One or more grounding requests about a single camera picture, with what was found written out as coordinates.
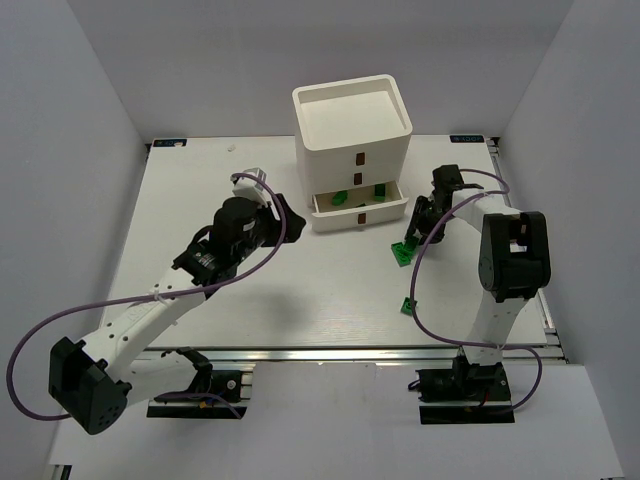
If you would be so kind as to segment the green long lego brick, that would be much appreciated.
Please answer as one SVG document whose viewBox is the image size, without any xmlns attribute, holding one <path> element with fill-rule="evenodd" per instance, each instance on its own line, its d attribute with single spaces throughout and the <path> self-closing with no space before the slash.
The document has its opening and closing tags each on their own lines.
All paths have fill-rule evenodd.
<svg viewBox="0 0 640 480">
<path fill-rule="evenodd" d="M 411 237 L 405 240 L 404 248 L 408 251 L 414 251 L 419 244 L 419 239 Z"/>
</svg>

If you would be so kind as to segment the white bottom drawer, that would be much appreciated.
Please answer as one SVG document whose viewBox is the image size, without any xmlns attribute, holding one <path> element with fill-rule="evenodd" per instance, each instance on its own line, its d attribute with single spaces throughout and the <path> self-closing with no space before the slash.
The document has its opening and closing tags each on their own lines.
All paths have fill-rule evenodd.
<svg viewBox="0 0 640 480">
<path fill-rule="evenodd" d="M 327 233 L 395 221 L 408 201 L 396 181 L 314 195 L 312 229 Z"/>
</svg>

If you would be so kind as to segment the white three-drawer storage box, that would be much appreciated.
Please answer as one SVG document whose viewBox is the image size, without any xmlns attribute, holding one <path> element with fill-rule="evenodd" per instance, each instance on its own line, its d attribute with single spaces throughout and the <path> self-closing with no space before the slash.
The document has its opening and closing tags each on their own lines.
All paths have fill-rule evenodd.
<svg viewBox="0 0 640 480">
<path fill-rule="evenodd" d="M 413 126 L 388 74 L 293 90 L 295 151 L 303 196 L 396 181 Z"/>
</svg>

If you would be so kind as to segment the green square lego brick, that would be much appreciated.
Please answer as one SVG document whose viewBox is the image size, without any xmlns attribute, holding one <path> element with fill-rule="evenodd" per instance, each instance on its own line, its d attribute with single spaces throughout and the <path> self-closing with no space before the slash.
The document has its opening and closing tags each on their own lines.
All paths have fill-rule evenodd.
<svg viewBox="0 0 640 480">
<path fill-rule="evenodd" d="M 410 297 L 405 297 L 402 302 L 400 312 L 404 315 L 412 316 L 416 307 L 417 307 L 416 300 L 412 300 Z"/>
</svg>

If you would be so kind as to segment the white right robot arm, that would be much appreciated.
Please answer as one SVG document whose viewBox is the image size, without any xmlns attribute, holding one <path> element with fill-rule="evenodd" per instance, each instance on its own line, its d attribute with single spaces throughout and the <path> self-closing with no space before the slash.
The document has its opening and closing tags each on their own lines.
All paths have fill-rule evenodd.
<svg viewBox="0 0 640 480">
<path fill-rule="evenodd" d="M 497 175 L 485 174 L 502 188 L 487 190 L 466 182 L 466 172 L 455 164 L 436 168 L 432 194 L 417 200 L 407 230 L 408 236 L 420 235 L 409 301 L 415 305 L 422 258 L 430 246 L 444 239 L 446 224 L 456 218 L 473 227 L 480 233 L 478 276 L 483 295 L 469 335 L 464 340 L 438 335 L 423 325 L 416 310 L 411 315 L 430 338 L 462 348 L 470 364 L 493 366 L 510 348 L 507 340 L 521 310 L 550 281 L 547 222 L 540 212 L 507 206 L 501 198 L 509 187 Z"/>
</svg>

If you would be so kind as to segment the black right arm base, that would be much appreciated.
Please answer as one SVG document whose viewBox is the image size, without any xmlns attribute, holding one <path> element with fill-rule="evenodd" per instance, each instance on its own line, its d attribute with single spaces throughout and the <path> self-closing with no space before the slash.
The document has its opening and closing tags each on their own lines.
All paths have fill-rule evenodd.
<svg viewBox="0 0 640 480">
<path fill-rule="evenodd" d="M 464 356 L 444 369 L 416 371 L 407 389 L 418 394 L 422 425 L 513 424 L 511 391 L 501 362 L 480 366 Z"/>
</svg>

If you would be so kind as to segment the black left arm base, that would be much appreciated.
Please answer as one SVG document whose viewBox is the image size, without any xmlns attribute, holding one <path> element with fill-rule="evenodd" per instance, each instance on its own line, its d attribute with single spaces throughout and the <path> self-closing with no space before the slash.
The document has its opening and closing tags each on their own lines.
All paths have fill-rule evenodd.
<svg viewBox="0 0 640 480">
<path fill-rule="evenodd" d="M 195 374 L 178 396 L 162 394 L 151 399 L 146 416 L 156 419 L 241 420 L 251 397 L 250 374 L 241 370 L 219 370 L 202 353 L 190 347 L 162 354 L 176 353 L 187 360 Z"/>
</svg>

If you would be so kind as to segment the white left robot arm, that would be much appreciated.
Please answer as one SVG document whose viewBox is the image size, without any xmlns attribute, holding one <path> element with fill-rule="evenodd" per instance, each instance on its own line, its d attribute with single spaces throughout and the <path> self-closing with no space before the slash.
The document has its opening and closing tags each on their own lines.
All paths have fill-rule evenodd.
<svg viewBox="0 0 640 480">
<path fill-rule="evenodd" d="M 149 302 L 136 300 L 119 317 L 77 342 L 51 349 L 49 393 L 90 435 L 115 423 L 124 410 L 147 399 L 226 403 L 211 386 L 211 362 L 180 347 L 143 364 L 138 356 L 161 333 L 236 277 L 255 250 L 296 242 L 306 225 L 289 206 L 276 218 L 269 205 L 241 197 L 224 201 L 213 222 L 196 232 L 154 286 Z"/>
</svg>

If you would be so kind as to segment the blue right corner label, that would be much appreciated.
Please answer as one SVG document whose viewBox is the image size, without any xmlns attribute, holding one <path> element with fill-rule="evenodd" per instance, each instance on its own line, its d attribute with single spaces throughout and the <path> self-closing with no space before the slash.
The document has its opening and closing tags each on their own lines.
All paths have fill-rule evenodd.
<svg viewBox="0 0 640 480">
<path fill-rule="evenodd" d="M 450 135 L 449 140 L 452 143 L 484 143 L 485 142 L 483 135 L 472 135 L 472 134 Z"/>
</svg>

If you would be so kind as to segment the blue corner label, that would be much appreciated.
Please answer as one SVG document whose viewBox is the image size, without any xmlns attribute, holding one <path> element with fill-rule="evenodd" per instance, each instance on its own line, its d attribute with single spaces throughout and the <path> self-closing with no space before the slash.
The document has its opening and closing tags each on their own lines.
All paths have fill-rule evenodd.
<svg viewBox="0 0 640 480">
<path fill-rule="evenodd" d="M 450 135 L 449 140 L 452 143 L 484 143 L 485 142 L 483 135 L 472 135 L 472 134 Z"/>
<path fill-rule="evenodd" d="M 178 139 L 155 139 L 152 143 L 153 148 L 180 148 L 187 145 L 187 140 Z"/>
</svg>

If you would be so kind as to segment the blue left corner label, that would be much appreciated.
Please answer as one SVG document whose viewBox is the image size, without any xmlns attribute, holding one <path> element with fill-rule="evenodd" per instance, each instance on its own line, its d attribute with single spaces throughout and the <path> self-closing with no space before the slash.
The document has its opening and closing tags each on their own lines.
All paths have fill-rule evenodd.
<svg viewBox="0 0 640 480">
<path fill-rule="evenodd" d="M 155 139 L 152 143 L 153 148 L 180 148 L 187 145 L 187 140 L 178 139 Z"/>
</svg>

